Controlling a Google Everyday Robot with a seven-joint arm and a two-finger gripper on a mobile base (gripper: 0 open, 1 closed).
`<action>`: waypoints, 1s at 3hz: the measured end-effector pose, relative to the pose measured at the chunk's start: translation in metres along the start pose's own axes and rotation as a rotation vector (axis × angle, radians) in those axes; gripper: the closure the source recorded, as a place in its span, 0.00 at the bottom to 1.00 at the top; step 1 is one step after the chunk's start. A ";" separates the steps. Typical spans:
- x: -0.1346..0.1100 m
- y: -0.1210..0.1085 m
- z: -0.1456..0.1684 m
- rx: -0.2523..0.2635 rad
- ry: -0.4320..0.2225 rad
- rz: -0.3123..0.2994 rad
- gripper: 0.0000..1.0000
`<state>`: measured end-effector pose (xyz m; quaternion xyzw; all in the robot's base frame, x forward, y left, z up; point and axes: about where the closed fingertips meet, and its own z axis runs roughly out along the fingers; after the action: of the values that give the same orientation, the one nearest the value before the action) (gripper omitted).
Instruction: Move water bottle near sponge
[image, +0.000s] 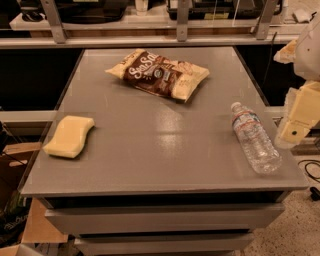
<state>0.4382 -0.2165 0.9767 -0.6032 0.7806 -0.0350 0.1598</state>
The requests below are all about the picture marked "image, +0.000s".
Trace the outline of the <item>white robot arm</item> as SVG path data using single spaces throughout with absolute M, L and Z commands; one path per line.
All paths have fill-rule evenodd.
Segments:
M 279 50 L 274 60 L 292 63 L 294 73 L 305 83 L 290 88 L 284 103 L 275 145 L 289 149 L 298 145 L 320 121 L 320 14 L 306 25 L 299 38 Z

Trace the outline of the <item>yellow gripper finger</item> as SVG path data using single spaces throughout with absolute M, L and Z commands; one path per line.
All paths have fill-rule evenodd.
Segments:
M 284 103 L 284 116 L 274 140 L 278 148 L 298 145 L 320 121 L 320 83 L 306 81 L 299 89 L 290 88 Z
M 290 41 L 287 45 L 281 48 L 273 57 L 273 60 L 282 64 L 293 63 L 295 60 L 297 40 Z

